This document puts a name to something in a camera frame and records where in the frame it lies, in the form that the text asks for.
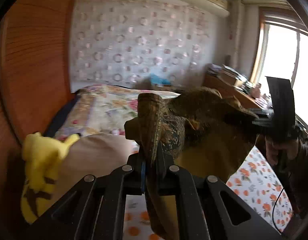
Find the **person's right hand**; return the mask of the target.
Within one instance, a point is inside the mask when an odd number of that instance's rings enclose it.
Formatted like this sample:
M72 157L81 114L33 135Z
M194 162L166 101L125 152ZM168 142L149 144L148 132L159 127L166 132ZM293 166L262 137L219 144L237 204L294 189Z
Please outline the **person's right hand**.
M286 142L274 142L272 138L265 137L266 159L272 167L277 167L281 172L292 172L294 159L296 159L300 140L291 139Z

